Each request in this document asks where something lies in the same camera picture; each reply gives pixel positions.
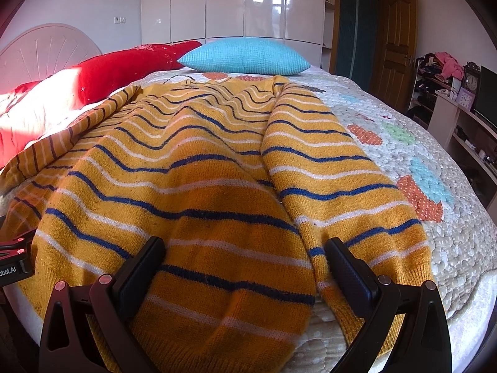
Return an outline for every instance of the red pillow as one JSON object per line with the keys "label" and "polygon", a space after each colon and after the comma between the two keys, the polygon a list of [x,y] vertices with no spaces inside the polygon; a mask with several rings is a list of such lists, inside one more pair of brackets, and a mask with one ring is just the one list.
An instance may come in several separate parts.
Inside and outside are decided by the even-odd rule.
{"label": "red pillow", "polygon": [[68,111],[101,101],[155,71],[181,68],[177,59],[200,45],[197,41],[146,44],[88,59],[32,83],[34,86],[19,86],[19,91],[32,90],[23,95],[22,101],[8,105],[8,113],[0,112],[0,168],[29,142],[62,122]]}
{"label": "red pillow", "polygon": [[145,44],[126,51],[90,58],[72,68],[79,68],[78,97],[81,106],[98,102],[112,91],[155,71],[182,68],[177,60],[202,46],[197,41],[177,44]]}

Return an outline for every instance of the wardrobe door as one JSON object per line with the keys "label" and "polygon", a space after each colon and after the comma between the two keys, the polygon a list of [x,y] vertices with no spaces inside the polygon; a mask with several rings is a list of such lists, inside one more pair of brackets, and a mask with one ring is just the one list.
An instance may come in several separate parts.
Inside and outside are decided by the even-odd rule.
{"label": "wardrobe door", "polygon": [[245,36],[283,38],[285,0],[246,0]]}
{"label": "wardrobe door", "polygon": [[285,45],[300,55],[309,62],[310,65],[319,67],[321,65],[321,45],[309,42],[292,41],[285,39]]}
{"label": "wardrobe door", "polygon": [[243,36],[244,0],[206,0],[205,33],[208,38]]}
{"label": "wardrobe door", "polygon": [[171,42],[171,0],[142,0],[142,43]]}
{"label": "wardrobe door", "polygon": [[325,0],[286,0],[285,38],[322,43]]}
{"label": "wardrobe door", "polygon": [[171,0],[171,41],[205,39],[205,0]]}

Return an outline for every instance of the black monitor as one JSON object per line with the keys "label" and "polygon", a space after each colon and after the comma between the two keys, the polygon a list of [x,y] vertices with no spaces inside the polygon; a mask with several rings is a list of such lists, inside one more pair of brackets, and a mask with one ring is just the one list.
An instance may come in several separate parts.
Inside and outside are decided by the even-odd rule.
{"label": "black monitor", "polygon": [[473,108],[475,113],[497,128],[497,74],[483,66]]}

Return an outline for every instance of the door frame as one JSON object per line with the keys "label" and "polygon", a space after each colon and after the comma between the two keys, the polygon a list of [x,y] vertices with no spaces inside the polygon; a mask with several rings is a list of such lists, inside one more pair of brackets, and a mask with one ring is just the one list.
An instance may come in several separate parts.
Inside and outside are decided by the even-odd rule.
{"label": "door frame", "polygon": [[[381,48],[383,44],[383,33],[385,28],[385,0],[380,0],[380,10],[378,16],[378,29],[376,31],[376,47],[373,60],[373,74],[371,76],[371,81],[369,83],[368,91],[374,85],[377,78],[378,69],[381,66]],[[333,21],[333,40],[331,41],[331,58],[330,58],[330,68],[328,72],[330,74],[335,73],[336,67],[336,54],[339,47],[339,30],[340,30],[340,0],[335,0],[335,17]]]}

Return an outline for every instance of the orange dotted pattern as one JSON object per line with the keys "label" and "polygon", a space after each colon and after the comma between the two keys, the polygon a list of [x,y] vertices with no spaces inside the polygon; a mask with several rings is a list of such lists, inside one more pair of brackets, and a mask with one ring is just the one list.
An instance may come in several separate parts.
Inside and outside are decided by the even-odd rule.
{"label": "orange dotted pattern", "polygon": [[244,76],[237,76],[237,79],[242,80],[242,81],[262,81],[262,80],[265,80],[266,78],[261,77],[261,76],[254,77],[254,76],[249,76],[248,74],[246,74]]}
{"label": "orange dotted pattern", "polygon": [[397,181],[397,187],[414,207],[417,218],[422,221],[440,223],[443,217],[442,202],[435,203],[419,189],[411,175],[405,175]]}
{"label": "orange dotted pattern", "polygon": [[381,145],[383,140],[376,133],[366,130],[357,125],[348,125],[347,129],[354,133],[362,144]]}
{"label": "orange dotted pattern", "polygon": [[223,78],[228,77],[226,73],[202,73],[202,75],[210,80],[222,80]]}

